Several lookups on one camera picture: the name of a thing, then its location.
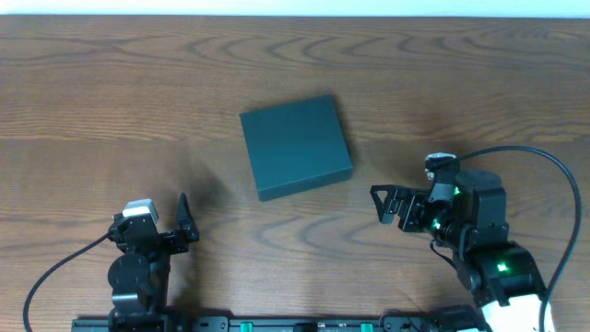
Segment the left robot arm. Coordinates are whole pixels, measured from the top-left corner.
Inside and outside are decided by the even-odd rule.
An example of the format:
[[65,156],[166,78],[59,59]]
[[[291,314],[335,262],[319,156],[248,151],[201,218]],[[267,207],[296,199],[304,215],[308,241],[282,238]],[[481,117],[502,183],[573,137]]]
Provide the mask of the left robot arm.
[[154,202],[146,198],[127,203],[108,229],[108,239],[123,253],[108,271],[112,303],[123,317],[161,314],[167,303],[171,257],[188,252],[190,244],[199,241],[186,194],[179,197],[176,229],[160,232],[158,221]]

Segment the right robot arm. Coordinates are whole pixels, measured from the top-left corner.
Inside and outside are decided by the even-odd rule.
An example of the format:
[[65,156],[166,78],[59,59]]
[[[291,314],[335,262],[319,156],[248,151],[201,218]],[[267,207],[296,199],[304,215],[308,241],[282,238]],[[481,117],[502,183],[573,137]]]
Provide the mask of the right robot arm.
[[370,189],[378,219],[403,232],[427,233],[448,248],[463,287],[482,313],[483,329],[548,331],[547,288],[533,256],[510,240],[506,192],[486,171],[438,170],[430,189],[378,184]]

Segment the dark green hinged box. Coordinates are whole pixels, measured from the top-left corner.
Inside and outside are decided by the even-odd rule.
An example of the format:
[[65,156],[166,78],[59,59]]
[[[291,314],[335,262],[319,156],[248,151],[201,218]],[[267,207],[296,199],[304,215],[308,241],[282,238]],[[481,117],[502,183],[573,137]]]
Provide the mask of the dark green hinged box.
[[244,112],[240,120],[261,201],[352,177],[354,166],[331,96]]

